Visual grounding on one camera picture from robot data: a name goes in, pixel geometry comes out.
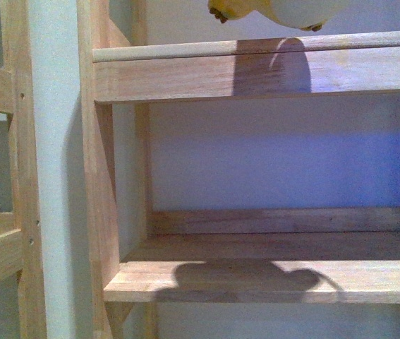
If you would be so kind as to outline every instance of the yellow toy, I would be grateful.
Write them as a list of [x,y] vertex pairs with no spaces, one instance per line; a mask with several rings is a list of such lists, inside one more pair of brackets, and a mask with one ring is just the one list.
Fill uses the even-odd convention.
[[320,30],[325,22],[348,6],[350,0],[209,0],[210,13],[222,23],[258,11],[290,28]]

